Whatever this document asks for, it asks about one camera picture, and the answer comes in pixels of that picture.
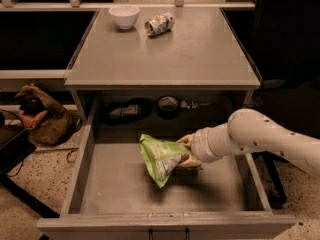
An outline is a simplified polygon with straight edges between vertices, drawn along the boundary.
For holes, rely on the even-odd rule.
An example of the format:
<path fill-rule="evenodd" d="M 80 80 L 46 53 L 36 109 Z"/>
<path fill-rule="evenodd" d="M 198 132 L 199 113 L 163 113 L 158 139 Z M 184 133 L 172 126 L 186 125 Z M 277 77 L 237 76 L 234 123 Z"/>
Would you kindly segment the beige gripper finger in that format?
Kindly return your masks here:
<path fill-rule="evenodd" d="M 195 158 L 191 153 L 184 154 L 178 163 L 179 168 L 194 168 L 202 164 L 200 160 Z"/>
<path fill-rule="evenodd" d="M 180 138 L 179 140 L 177 140 L 177 143 L 183 144 L 187 147 L 191 147 L 192 141 L 193 141 L 193 134 L 187 134 L 182 138 Z"/>

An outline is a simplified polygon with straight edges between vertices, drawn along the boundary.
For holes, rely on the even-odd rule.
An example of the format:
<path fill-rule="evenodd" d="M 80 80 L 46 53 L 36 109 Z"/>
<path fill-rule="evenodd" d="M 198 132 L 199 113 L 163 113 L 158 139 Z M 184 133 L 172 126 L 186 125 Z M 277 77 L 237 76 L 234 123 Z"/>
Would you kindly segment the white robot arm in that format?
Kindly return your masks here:
<path fill-rule="evenodd" d="M 179 163 L 184 168 L 229 155 L 269 152 L 312 176 L 320 176 L 319 139 L 290 131 L 252 109 L 239 109 L 226 123 L 199 129 L 178 143 L 190 148 Z"/>

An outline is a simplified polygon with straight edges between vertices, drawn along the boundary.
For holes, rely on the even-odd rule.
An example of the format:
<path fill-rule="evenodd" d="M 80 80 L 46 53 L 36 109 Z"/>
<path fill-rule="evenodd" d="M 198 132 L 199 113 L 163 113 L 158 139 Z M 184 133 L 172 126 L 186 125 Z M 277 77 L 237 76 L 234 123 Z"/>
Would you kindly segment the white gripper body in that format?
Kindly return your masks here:
<path fill-rule="evenodd" d="M 224 130 L 206 127 L 197 130 L 191 141 L 191 152 L 201 162 L 210 164 L 222 158 L 220 154 Z"/>

